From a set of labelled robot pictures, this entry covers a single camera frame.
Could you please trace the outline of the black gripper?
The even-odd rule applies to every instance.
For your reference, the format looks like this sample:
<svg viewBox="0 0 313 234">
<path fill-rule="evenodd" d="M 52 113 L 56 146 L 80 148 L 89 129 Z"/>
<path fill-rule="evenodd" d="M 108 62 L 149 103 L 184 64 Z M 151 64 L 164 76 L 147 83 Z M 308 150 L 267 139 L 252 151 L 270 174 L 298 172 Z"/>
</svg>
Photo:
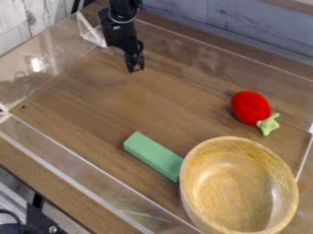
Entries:
<svg viewBox="0 0 313 234">
<path fill-rule="evenodd" d="M 141 9 L 141 0 L 108 0 L 108 6 L 97 12 L 105 43 L 124 52 L 129 73 L 144 69 L 144 56 L 139 53 L 135 18 Z"/>
</svg>

